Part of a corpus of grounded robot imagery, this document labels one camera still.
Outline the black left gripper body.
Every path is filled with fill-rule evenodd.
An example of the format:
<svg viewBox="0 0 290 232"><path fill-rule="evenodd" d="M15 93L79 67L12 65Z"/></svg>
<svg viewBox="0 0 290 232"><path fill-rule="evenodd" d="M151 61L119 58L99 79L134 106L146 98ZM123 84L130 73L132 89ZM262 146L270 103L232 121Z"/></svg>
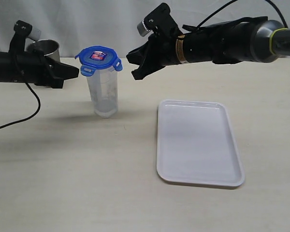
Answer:
<svg viewBox="0 0 290 232"><path fill-rule="evenodd" d="M14 24L9 50L0 52L0 83L31 83L42 86L44 62L42 52L28 53L25 42L33 26L22 20Z"/></svg>

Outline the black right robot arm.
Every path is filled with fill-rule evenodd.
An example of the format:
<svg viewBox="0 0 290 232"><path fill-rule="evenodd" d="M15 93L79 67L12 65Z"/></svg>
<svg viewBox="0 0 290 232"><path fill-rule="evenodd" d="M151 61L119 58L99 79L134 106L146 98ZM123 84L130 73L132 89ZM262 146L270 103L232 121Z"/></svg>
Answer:
<svg viewBox="0 0 290 232"><path fill-rule="evenodd" d="M285 19L242 17L180 28L171 16L169 5L163 2L137 25L137 29L148 40L126 56L129 63L137 65L132 71L135 80L142 80L171 65L271 63L284 56L290 57L290 28Z"/></svg>

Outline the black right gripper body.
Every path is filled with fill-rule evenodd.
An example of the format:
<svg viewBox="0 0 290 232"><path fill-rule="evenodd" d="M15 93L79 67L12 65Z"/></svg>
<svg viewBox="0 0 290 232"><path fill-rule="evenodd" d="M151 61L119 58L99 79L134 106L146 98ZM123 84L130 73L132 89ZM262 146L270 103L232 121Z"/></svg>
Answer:
<svg viewBox="0 0 290 232"><path fill-rule="evenodd" d="M146 43L151 44L151 64L161 66L185 64L184 38L171 16L171 9L165 2L157 6L144 19L152 32Z"/></svg>

